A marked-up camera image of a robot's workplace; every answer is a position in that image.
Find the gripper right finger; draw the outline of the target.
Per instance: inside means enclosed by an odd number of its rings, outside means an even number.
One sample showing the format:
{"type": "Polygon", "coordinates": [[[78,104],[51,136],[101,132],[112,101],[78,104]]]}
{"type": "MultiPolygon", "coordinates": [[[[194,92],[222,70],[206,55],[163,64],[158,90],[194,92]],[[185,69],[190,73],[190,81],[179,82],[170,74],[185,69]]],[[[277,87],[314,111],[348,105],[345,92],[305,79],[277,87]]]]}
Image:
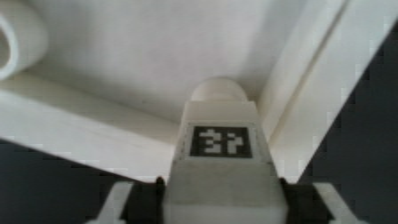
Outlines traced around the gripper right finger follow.
{"type": "Polygon", "coordinates": [[[330,183],[291,184],[281,178],[281,186],[288,202],[286,224],[368,224],[330,183]]]}

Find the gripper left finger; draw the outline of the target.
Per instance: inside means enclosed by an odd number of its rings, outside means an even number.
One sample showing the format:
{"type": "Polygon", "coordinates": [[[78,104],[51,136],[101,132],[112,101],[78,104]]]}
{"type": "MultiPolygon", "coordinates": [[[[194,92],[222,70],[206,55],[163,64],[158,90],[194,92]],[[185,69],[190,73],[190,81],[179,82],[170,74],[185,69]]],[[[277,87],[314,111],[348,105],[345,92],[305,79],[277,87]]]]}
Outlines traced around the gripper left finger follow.
{"type": "Polygon", "coordinates": [[[87,224],[163,224],[162,199],[165,181],[117,181],[106,194],[98,216],[87,224]]]}

